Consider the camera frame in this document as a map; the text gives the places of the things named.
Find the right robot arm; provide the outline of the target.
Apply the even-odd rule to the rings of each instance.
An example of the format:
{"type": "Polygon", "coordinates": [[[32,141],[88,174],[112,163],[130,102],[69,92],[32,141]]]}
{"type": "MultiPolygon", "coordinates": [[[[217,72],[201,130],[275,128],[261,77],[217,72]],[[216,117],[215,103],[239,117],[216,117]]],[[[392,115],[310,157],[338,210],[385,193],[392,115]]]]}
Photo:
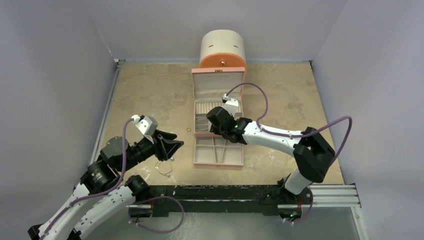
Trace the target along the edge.
{"type": "Polygon", "coordinates": [[[322,183],[334,162],[334,149],[315,128],[289,131],[269,126],[258,126],[250,118],[235,119],[227,110],[218,106],[206,115],[210,132],[222,136],[231,143],[258,145],[286,153],[294,157],[297,168],[286,179],[280,196],[288,204],[300,198],[301,192],[312,183],[322,183]]]}

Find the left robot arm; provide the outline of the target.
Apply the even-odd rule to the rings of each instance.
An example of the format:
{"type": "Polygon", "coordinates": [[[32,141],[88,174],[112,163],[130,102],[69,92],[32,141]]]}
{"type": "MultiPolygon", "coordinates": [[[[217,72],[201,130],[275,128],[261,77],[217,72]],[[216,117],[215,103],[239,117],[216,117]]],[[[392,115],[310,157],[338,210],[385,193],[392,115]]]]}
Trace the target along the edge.
{"type": "Polygon", "coordinates": [[[155,130],[129,144],[124,136],[111,138],[97,160],[88,166],[65,204],[45,223],[28,229],[32,240],[82,240],[100,223],[127,205],[151,203],[151,187],[140,176],[124,174],[150,157],[170,160],[184,145],[177,135],[155,130]]]}

